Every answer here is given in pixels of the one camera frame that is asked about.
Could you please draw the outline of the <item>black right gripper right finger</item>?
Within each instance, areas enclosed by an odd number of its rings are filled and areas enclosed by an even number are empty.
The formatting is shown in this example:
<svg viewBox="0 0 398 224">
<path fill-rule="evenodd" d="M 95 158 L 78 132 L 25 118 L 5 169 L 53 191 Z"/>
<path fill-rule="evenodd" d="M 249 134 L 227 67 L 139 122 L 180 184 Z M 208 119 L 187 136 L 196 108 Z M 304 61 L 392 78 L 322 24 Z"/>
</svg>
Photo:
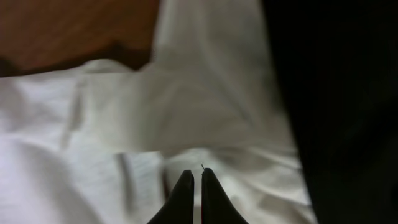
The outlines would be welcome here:
<svg viewBox="0 0 398 224">
<path fill-rule="evenodd" d="M 204 168 L 201 178 L 201 223 L 248 224 L 235 209 L 210 168 Z"/>
</svg>

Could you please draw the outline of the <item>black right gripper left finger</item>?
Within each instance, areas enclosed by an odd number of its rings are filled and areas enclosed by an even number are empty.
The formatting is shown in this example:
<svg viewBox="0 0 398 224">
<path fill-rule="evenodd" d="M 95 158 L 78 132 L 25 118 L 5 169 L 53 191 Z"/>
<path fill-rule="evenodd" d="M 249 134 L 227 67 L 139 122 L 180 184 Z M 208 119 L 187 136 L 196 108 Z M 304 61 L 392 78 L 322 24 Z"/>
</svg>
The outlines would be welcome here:
<svg viewBox="0 0 398 224">
<path fill-rule="evenodd" d="M 183 171 L 165 204 L 147 224 L 192 224 L 194 187 L 191 170 Z"/>
</svg>

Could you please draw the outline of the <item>white printed t-shirt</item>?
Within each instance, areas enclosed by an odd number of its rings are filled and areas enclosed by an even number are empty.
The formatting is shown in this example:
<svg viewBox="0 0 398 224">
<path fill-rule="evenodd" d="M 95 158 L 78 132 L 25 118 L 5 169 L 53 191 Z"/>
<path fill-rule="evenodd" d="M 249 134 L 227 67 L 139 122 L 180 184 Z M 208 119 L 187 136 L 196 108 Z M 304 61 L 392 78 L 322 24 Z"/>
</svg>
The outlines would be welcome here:
<svg viewBox="0 0 398 224">
<path fill-rule="evenodd" d="M 212 169 L 249 223 L 315 223 L 259 1 L 166 1 L 154 53 L 1 79 L 2 223 L 146 223 Z"/>
</svg>

